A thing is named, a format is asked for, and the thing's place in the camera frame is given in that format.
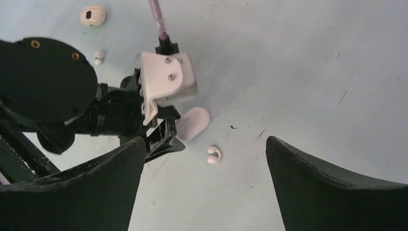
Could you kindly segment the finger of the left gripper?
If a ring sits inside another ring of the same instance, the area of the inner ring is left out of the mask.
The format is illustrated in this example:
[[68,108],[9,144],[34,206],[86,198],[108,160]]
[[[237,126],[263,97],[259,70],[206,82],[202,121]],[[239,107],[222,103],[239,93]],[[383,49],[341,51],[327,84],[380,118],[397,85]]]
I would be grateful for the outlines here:
[[165,154],[183,151],[185,145],[176,135],[175,118],[166,118],[149,136],[144,138],[147,149],[145,163]]

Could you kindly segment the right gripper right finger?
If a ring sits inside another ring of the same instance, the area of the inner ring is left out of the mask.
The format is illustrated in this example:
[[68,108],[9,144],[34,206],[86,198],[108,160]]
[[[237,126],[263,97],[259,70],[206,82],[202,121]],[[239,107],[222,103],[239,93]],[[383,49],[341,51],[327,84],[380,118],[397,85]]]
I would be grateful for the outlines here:
[[266,157],[286,230],[407,230],[406,184],[358,174],[274,136]]

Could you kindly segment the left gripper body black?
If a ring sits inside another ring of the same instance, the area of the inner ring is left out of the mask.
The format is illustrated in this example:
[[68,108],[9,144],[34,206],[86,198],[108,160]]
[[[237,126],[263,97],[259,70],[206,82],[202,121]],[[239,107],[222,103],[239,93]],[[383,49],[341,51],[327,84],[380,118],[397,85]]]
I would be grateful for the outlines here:
[[148,150],[181,150],[181,141],[176,138],[176,120],[181,118],[174,106],[158,107],[158,114],[147,127],[137,126],[137,130],[128,136],[120,136],[123,145],[135,137],[143,137]]

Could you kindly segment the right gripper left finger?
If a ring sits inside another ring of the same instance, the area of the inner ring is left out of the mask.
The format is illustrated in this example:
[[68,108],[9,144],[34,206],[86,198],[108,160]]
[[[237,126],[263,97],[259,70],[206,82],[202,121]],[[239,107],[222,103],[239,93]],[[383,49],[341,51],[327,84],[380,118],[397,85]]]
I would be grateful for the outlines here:
[[1,186],[1,230],[126,231],[146,154],[136,137],[65,171]]

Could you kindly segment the white earbud charging case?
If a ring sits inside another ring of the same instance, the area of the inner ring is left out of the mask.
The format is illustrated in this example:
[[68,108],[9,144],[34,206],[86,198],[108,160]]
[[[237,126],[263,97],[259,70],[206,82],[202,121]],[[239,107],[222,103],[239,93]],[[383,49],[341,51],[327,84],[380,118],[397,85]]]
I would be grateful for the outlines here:
[[176,121],[176,137],[181,141],[189,141],[201,133],[209,122],[210,115],[204,108],[192,108]]

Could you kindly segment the pink earbud charging case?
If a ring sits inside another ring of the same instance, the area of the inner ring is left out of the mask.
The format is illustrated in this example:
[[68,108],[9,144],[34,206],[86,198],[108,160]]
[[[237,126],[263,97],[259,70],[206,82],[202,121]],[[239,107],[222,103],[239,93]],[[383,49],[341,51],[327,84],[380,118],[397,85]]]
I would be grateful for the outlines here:
[[106,19],[106,10],[100,5],[90,5],[81,10],[80,22],[89,27],[101,26]]

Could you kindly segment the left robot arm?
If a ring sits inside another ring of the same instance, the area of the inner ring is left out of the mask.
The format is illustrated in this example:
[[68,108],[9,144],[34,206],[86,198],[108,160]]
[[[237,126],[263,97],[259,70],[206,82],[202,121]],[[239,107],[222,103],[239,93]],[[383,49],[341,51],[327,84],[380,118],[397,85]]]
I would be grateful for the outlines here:
[[146,161],[180,152],[176,137],[180,113],[158,106],[150,122],[142,68],[120,87],[97,80],[94,68],[76,48],[51,38],[0,43],[0,120],[12,130],[34,132],[54,154],[71,147],[77,134],[118,136],[120,143],[141,136]]

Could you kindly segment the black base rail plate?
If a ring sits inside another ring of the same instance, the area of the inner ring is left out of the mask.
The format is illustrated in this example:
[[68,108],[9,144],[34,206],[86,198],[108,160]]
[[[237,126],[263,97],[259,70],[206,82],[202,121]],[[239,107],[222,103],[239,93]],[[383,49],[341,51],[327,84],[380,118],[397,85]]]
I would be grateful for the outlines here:
[[0,183],[33,182],[60,170],[22,132],[0,127]]

